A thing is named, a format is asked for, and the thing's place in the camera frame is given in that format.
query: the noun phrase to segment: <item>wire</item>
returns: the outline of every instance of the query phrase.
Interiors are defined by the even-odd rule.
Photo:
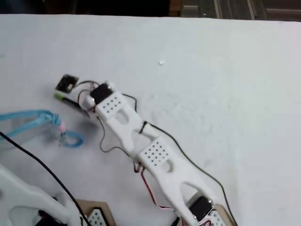
[[[142,180],[144,181],[145,185],[146,185],[146,188],[147,190],[149,191],[150,193],[150,196],[151,196],[151,199],[153,201],[153,203],[156,205],[156,206],[159,206],[161,209],[163,210],[174,210],[173,208],[170,208],[170,207],[167,207],[167,206],[160,206],[157,204],[156,202],[156,199],[155,199],[155,196],[154,196],[154,193],[152,192],[151,190],[151,187],[149,186],[149,184],[147,183],[147,180],[145,179],[144,177],[144,170],[145,170],[145,167],[143,167],[142,171],[141,171],[141,177],[142,177]]]
[[[85,81],[81,81],[79,84],[75,85],[73,87],[73,89],[77,88],[78,86],[82,85],[82,84],[86,84],[86,83],[93,83],[99,86],[99,83],[96,81],[92,81],[92,80],[85,80]]]
[[[83,90],[81,90],[81,91],[79,92],[79,95],[77,96],[77,103],[78,103],[79,105],[80,105],[80,103],[79,103],[80,95],[81,95],[83,92],[90,92],[90,90],[88,90],[88,89],[83,89]]]
[[[124,96],[126,96],[128,98],[131,98],[131,99],[133,99],[135,101],[135,112],[137,112],[137,102],[138,102],[137,98],[135,98],[135,97],[133,97],[131,95],[125,94],[125,93],[123,93],[122,95],[124,95]]]
[[[27,151],[25,148],[21,147],[19,144],[17,144],[15,141],[13,141],[12,139],[10,139],[8,136],[6,136],[4,133],[2,133],[0,131],[0,136],[2,136],[4,139],[6,139],[9,143],[11,143],[13,146],[15,146],[16,148],[20,149],[22,152],[24,152],[25,154],[29,155],[30,157],[32,157],[35,161],[37,161],[44,169],[47,170],[48,173],[51,174],[51,176],[58,182],[58,184],[64,189],[64,191],[69,195],[69,197],[72,199],[72,201],[75,203],[77,209],[79,210],[80,214],[82,215],[83,219],[85,220],[85,222],[88,224],[88,226],[91,226],[91,224],[89,223],[88,219],[86,218],[83,210],[81,209],[79,203],[76,201],[76,199],[73,197],[73,195],[69,192],[69,190],[66,188],[66,186],[62,183],[62,181],[54,174],[54,172],[51,171],[51,169],[44,163],[42,162],[41,159],[39,159],[37,156],[35,156],[34,154],[30,153],[29,151]]]
[[[133,99],[135,100],[135,109],[137,109],[137,99],[136,99],[135,97],[132,97],[132,96],[131,96],[130,98],[133,98]],[[229,202],[228,202],[228,199],[227,199],[227,195],[226,195],[225,189],[224,189],[223,185],[221,184],[221,182],[220,182],[218,179],[216,179],[214,176],[212,176],[211,174],[207,173],[205,170],[203,170],[202,168],[200,168],[197,164],[195,164],[195,163],[187,156],[187,154],[183,151],[183,149],[181,148],[181,146],[179,145],[179,143],[177,142],[177,140],[176,140],[171,134],[169,134],[168,132],[166,132],[165,130],[161,129],[160,127],[158,127],[158,126],[156,126],[156,125],[154,125],[154,124],[151,124],[151,123],[149,123],[149,124],[150,124],[152,127],[154,127],[155,129],[157,129],[157,130],[163,132],[164,134],[166,134],[167,136],[169,136],[169,137],[175,142],[175,144],[178,146],[178,148],[180,149],[181,153],[185,156],[185,158],[186,158],[192,165],[194,165],[198,170],[200,170],[202,173],[204,173],[205,175],[207,175],[208,177],[210,177],[212,180],[214,180],[214,181],[221,187],[223,196],[224,196],[225,201],[226,201],[227,208],[228,208],[228,210],[229,210],[229,214],[231,215],[232,220],[234,221],[234,224],[235,224],[236,226],[238,226],[238,224],[237,224],[237,222],[236,222],[236,220],[235,220],[235,218],[234,218],[234,215],[233,215],[233,213],[232,213],[232,211],[231,211],[231,208],[230,208],[230,205],[229,205]]]

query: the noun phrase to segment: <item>white table surface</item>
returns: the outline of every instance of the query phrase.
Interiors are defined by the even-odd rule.
[[[64,73],[111,80],[224,184],[239,225],[293,225],[301,202],[300,40],[294,22],[0,15],[0,111],[59,113],[85,136],[81,148],[38,138],[24,146],[76,198],[107,202],[118,225],[168,226],[174,214],[152,204],[130,159],[100,152],[102,130],[52,96]],[[108,132],[104,146],[115,144]],[[61,190],[18,150],[2,152],[0,163],[51,195]]]

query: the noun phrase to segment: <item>black cable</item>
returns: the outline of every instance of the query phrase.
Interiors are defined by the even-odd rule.
[[[92,80],[85,80],[85,81],[81,81],[79,84],[76,84],[73,89],[77,88],[78,86],[82,85],[82,84],[86,84],[86,83],[93,83],[93,84],[96,84],[96,85],[99,85],[98,82],[96,81],[92,81]]]
[[[128,98],[131,98],[131,99],[133,99],[135,101],[135,112],[137,112],[137,98],[135,98],[133,96],[130,96],[128,94],[125,94],[125,93],[123,93],[122,95],[124,95],[124,96],[126,96]]]
[[[20,149],[22,152],[24,152],[25,154],[29,155],[30,157],[32,157],[35,161],[37,161],[44,169],[46,169],[48,171],[48,173],[51,174],[51,176],[58,182],[58,184],[64,189],[64,191],[69,195],[69,197],[72,199],[72,201],[75,203],[77,209],[79,210],[80,214],[82,215],[83,219],[85,220],[85,222],[88,224],[88,226],[91,226],[91,224],[89,223],[88,219],[86,218],[83,210],[81,209],[81,207],[79,206],[78,202],[76,201],[76,199],[73,197],[73,195],[69,192],[69,190],[66,188],[66,186],[62,183],[62,181],[54,174],[54,172],[51,171],[51,169],[42,162],[41,159],[39,159],[38,157],[36,157],[34,154],[30,153],[29,151],[27,151],[26,149],[24,149],[23,147],[21,147],[19,144],[17,144],[15,141],[13,141],[12,139],[10,139],[8,136],[6,136],[4,133],[2,133],[0,131],[0,136],[3,137],[4,139],[6,139],[9,143],[11,143],[13,146],[17,147],[18,149]]]
[[[132,98],[132,99],[135,100],[135,111],[137,112],[137,110],[136,110],[136,109],[137,109],[137,99],[136,99],[135,97],[132,97],[132,96],[129,96],[129,95],[125,95],[125,94],[124,94],[124,96],[130,97],[130,98]],[[154,124],[151,124],[151,123],[149,123],[149,122],[147,122],[147,123],[150,124],[153,128],[155,128],[155,129],[157,129],[157,130],[163,132],[163,133],[166,134],[167,136],[169,136],[169,137],[175,142],[175,144],[178,146],[178,148],[180,149],[181,153],[185,156],[185,158],[186,158],[192,165],[194,165],[198,170],[200,170],[202,173],[204,173],[205,175],[207,175],[208,177],[210,177],[212,180],[214,180],[214,181],[221,187],[222,193],[223,193],[224,198],[225,198],[225,201],[226,201],[227,208],[228,208],[228,210],[229,210],[229,214],[231,215],[232,220],[234,221],[235,225],[238,226],[238,224],[237,224],[237,222],[236,222],[236,220],[235,220],[235,218],[234,218],[234,215],[233,215],[233,213],[232,213],[232,211],[231,211],[231,208],[230,208],[230,205],[229,205],[229,202],[228,202],[228,199],[227,199],[227,195],[226,195],[225,189],[224,189],[223,185],[221,184],[221,182],[220,182],[218,179],[216,179],[214,176],[212,176],[211,174],[207,173],[205,170],[203,170],[202,168],[200,168],[197,164],[195,164],[195,163],[187,156],[187,154],[183,151],[183,149],[181,148],[181,146],[179,145],[179,143],[177,142],[177,140],[176,140],[171,134],[167,133],[165,130],[161,129],[160,127],[158,127],[158,126],[156,126],[156,125],[154,125]]]

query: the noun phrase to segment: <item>blue cable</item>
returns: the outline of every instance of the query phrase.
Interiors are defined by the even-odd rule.
[[[16,134],[19,134],[23,131],[26,131],[28,129],[32,129],[38,126],[42,126],[48,122],[51,122],[55,126],[60,126],[61,125],[61,119],[58,114],[53,114],[51,111],[48,110],[29,110],[29,111],[20,111],[20,112],[11,112],[11,113],[5,113],[5,114],[0,114],[0,121],[5,121],[5,120],[11,120],[11,119],[16,119],[20,117],[37,117],[37,119],[34,119],[28,123],[25,123],[21,127],[15,129],[14,131],[11,131],[7,133],[6,135],[8,137],[13,137]],[[66,137],[71,137],[73,139],[76,139],[76,142],[74,144],[69,144],[66,141]],[[77,148],[83,144],[83,137],[80,134],[77,134],[75,132],[67,130],[65,133],[61,133],[61,140],[62,143],[65,147],[69,148]]]

